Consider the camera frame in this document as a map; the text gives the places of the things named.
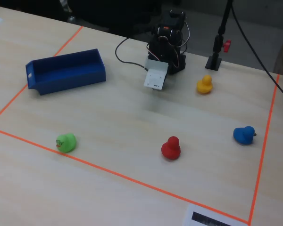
cable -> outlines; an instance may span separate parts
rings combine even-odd
[[[187,22],[185,22],[185,25],[186,25],[186,26],[187,26],[187,28],[188,28],[189,36],[188,36],[187,41],[185,41],[185,42],[184,42],[184,44],[182,44],[181,46],[184,46],[184,45],[185,45],[185,44],[189,41],[189,39],[190,39],[190,29],[189,29],[188,23],[187,23]]]
[[[236,17],[236,14],[235,14],[235,11],[234,11],[233,6],[232,6],[232,13],[233,13],[233,17],[234,17],[234,19],[235,19],[235,21],[236,21],[236,23],[237,23],[237,25],[238,25],[238,27],[239,27],[239,30],[240,30],[242,36],[244,37],[244,39],[246,40],[247,44],[249,45],[251,51],[254,53],[255,57],[257,58],[257,60],[258,60],[259,63],[261,64],[261,66],[263,67],[264,71],[268,74],[268,76],[271,78],[271,80],[273,80],[273,82],[275,83],[275,85],[276,85],[276,86],[279,88],[279,90],[283,93],[283,89],[279,86],[279,84],[274,80],[274,78],[271,76],[271,74],[270,74],[270,73],[268,72],[268,70],[265,68],[265,66],[263,65],[262,61],[260,60],[260,58],[258,57],[257,53],[255,52],[254,48],[251,46],[250,41],[246,38],[246,36],[245,36],[245,34],[244,34],[244,32],[243,32],[243,30],[242,30],[242,28],[241,28],[241,26],[240,26],[240,24],[239,24],[239,22],[238,22],[238,19],[237,19],[237,17]]]
[[[174,50],[174,52],[175,52],[175,54],[176,54],[176,56],[177,56],[177,66],[174,64],[174,62],[172,62],[172,63],[174,64],[174,67],[178,68],[178,67],[179,67],[179,56],[178,56],[178,53],[177,53],[177,51],[176,51],[176,49],[175,49],[175,46],[172,45],[172,44],[169,42],[169,39],[168,39],[166,36],[159,36],[158,38],[159,38],[159,39],[160,39],[160,38],[165,38],[165,39],[167,40],[168,44],[173,48],[173,50]]]
[[[121,59],[117,56],[117,49],[118,49],[118,47],[119,47],[124,41],[126,41],[126,40],[128,40],[128,39],[129,39],[129,38],[125,38],[124,40],[122,40],[122,41],[118,44],[118,46],[115,48],[115,56],[117,57],[117,59],[118,59],[120,62],[122,62],[122,63],[124,63],[124,64],[137,65],[137,66],[139,66],[139,67],[144,68],[146,71],[148,71],[148,69],[147,69],[146,67],[144,67],[144,66],[142,66],[142,65],[140,65],[140,64],[138,64],[138,63],[123,61],[123,60],[121,60]]]
[[[185,44],[185,50],[184,50],[183,52],[181,52],[180,55],[184,54],[184,53],[187,51],[187,49],[188,49],[188,44],[186,43],[186,44]]]
[[[151,53],[158,61],[160,61],[160,59],[159,59],[154,53],[152,53],[152,52],[150,51],[150,49],[148,48],[148,45],[149,45],[149,43],[147,44],[146,48],[147,48],[147,50],[149,51],[149,53]]]

black stand base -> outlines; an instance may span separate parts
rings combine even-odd
[[[216,63],[215,63],[215,64],[212,63],[212,59],[213,59],[212,56],[210,56],[210,57],[208,58],[208,61],[207,61],[207,64],[206,64],[206,68],[207,68],[207,69],[210,69],[210,70],[218,71],[219,66],[220,66],[220,63],[221,63],[221,58],[218,58],[218,59],[216,60]]]

blue plastic bin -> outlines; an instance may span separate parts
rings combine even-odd
[[[98,49],[33,60],[26,65],[29,89],[40,95],[106,81]]]

black cable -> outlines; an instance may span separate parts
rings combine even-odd
[[[185,44],[185,50],[181,53],[181,55],[184,54],[187,51],[187,48],[188,48],[188,44],[186,43]]]
[[[270,74],[270,73],[268,72],[268,70],[265,68],[265,66],[263,65],[262,61],[260,60],[260,58],[258,57],[257,53],[255,52],[254,48],[251,46],[250,41],[246,38],[246,36],[245,36],[245,34],[244,34],[244,32],[243,32],[243,30],[242,30],[242,28],[241,28],[241,26],[240,26],[240,24],[239,24],[239,22],[238,22],[238,19],[237,19],[237,17],[236,17],[236,14],[235,14],[235,11],[234,11],[233,6],[232,6],[232,13],[233,13],[233,17],[234,17],[234,19],[235,19],[235,21],[236,21],[236,23],[237,23],[237,25],[238,25],[238,27],[239,27],[239,30],[240,30],[242,36],[244,37],[244,39],[246,40],[247,44],[249,45],[251,51],[254,53],[255,57],[257,58],[257,60],[258,60],[259,63],[261,64],[261,66],[263,67],[264,71],[268,74],[268,76],[273,80],[273,82],[275,83],[275,85],[276,85],[276,86],[279,88],[279,90],[283,93],[283,89],[279,86],[279,84],[274,80],[274,78],[271,76],[271,74]]]
[[[144,67],[144,66],[142,66],[142,65],[140,65],[140,64],[138,64],[138,63],[123,61],[123,60],[121,60],[121,59],[117,56],[117,49],[118,49],[118,47],[119,47],[124,41],[126,41],[126,40],[128,40],[128,39],[129,39],[129,38],[125,38],[124,40],[122,40],[122,41],[118,44],[118,46],[117,46],[116,49],[115,49],[115,56],[117,57],[117,59],[118,59],[120,62],[122,62],[122,63],[124,63],[124,64],[137,65],[137,66],[139,66],[139,67],[142,67],[142,68],[145,69],[146,71],[148,71],[148,69],[147,69],[146,67]]]

orange tape line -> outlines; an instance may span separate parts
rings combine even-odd
[[[68,41],[55,53],[55,55],[53,55],[54,57],[59,54],[62,49],[64,49],[64,47],[82,30],[83,26],[80,27],[79,30],[77,30],[73,36],[70,37],[70,39],[68,39]],[[4,106],[4,108],[0,111],[0,115],[10,106],[10,104],[24,91],[24,89],[27,87],[28,85],[26,84],[9,102],[7,105]]]
[[[280,79],[280,75],[278,74],[277,80],[276,80],[277,83],[279,82],[279,79]],[[250,216],[249,216],[249,221],[248,221],[249,226],[251,225],[251,221],[252,221],[253,214],[254,214],[256,198],[257,198],[259,183],[260,183],[260,177],[261,177],[261,172],[262,172],[263,160],[264,160],[264,155],[265,155],[265,148],[266,148],[266,143],[267,143],[267,138],[268,138],[269,125],[272,119],[276,93],[277,93],[277,86],[275,85],[272,102],[270,103],[266,129],[265,129],[265,135],[264,135],[264,141],[263,141],[263,146],[262,146],[262,152],[261,152],[260,164],[259,164],[259,169],[258,169],[258,174],[257,174],[255,191],[254,191],[253,200],[252,200],[251,208],[250,208]]]
[[[109,170],[109,169],[107,169],[107,168],[98,166],[98,165],[96,165],[96,164],[90,163],[90,162],[88,162],[88,161],[85,161],[85,160],[82,160],[82,159],[73,157],[73,156],[71,156],[71,155],[69,155],[69,154],[64,154],[64,153],[61,153],[61,152],[56,151],[56,150],[54,150],[54,149],[51,149],[51,148],[48,148],[48,147],[45,147],[45,146],[36,144],[36,143],[34,143],[34,142],[32,142],[32,141],[26,140],[26,139],[24,139],[24,138],[15,136],[15,135],[10,134],[10,133],[7,133],[7,132],[4,132],[4,131],[2,131],[2,130],[0,130],[0,133],[1,133],[1,134],[4,134],[4,135],[7,135],[7,136],[9,136],[9,137],[13,137],[13,138],[15,138],[15,139],[24,141],[24,142],[29,143],[29,144],[31,144],[31,145],[34,145],[34,146],[36,146],[36,147],[43,148],[43,149],[45,149],[45,150],[47,150],[47,151],[50,151],[50,152],[53,152],[53,153],[56,153],[56,154],[65,156],[65,157],[67,157],[67,158],[69,158],[69,159],[72,159],[72,160],[81,162],[81,163],[83,163],[83,164],[92,166],[92,167],[94,167],[94,168],[97,168],[97,169],[99,169],[99,170],[105,171],[105,172],[107,172],[107,173],[111,173],[111,174],[113,174],[113,175],[115,175],[115,176],[124,178],[124,179],[126,179],[126,180],[130,180],[130,181],[132,181],[132,182],[134,182],[134,183],[137,183],[137,184],[140,184],[140,185],[142,185],[142,186],[151,188],[151,189],[153,189],[153,190],[155,190],[155,191],[158,191],[158,192],[161,192],[161,193],[170,195],[170,196],[172,196],[172,197],[174,197],[174,198],[181,199],[181,200],[183,200],[183,201],[186,201],[186,202],[189,202],[189,203],[192,203],[192,204],[201,206],[201,207],[206,208],[206,209],[208,209],[208,210],[214,211],[214,212],[216,212],[216,213],[222,214],[222,215],[224,215],[224,216],[227,216],[227,217],[229,217],[229,218],[232,218],[232,219],[235,219],[235,220],[238,220],[238,221],[240,221],[240,222],[243,222],[243,223],[247,224],[247,221],[246,221],[246,220],[240,219],[240,218],[235,217],[235,216],[233,216],[233,215],[231,215],[231,214],[228,214],[228,213],[222,212],[222,211],[220,211],[220,210],[214,209],[214,208],[212,208],[212,207],[206,206],[206,205],[201,204],[201,203],[199,203],[199,202],[192,201],[192,200],[190,200],[190,199],[184,198],[184,197],[179,196],[179,195],[176,195],[176,194],[174,194],[174,193],[167,192],[167,191],[165,191],[165,190],[162,190],[162,189],[160,189],[160,188],[154,187],[154,186],[152,186],[152,185],[148,185],[148,184],[146,184],[146,183],[143,183],[143,182],[141,182],[141,181],[135,180],[135,179],[130,178],[130,177],[128,177],[128,176],[125,176],[125,175],[123,175],[123,174],[114,172],[114,171]]]
[[[71,36],[70,39],[68,39],[68,41],[65,42],[65,44],[64,44],[64,45],[56,52],[56,54],[53,55],[53,56],[55,57],[57,54],[59,54],[59,53],[62,51],[62,49],[64,49],[64,47],[65,47],[66,45],[68,45],[68,43],[70,43],[70,41],[71,41],[72,39],[74,39],[74,37],[75,37],[82,29],[83,29],[83,26],[81,26],[81,27],[79,28],[79,30],[77,30],[77,31],[74,33],[74,35]]]
[[[27,87],[28,85],[26,84],[9,102],[7,105],[5,105],[2,110],[0,111],[0,115],[10,106],[10,104],[23,92],[23,90]]]

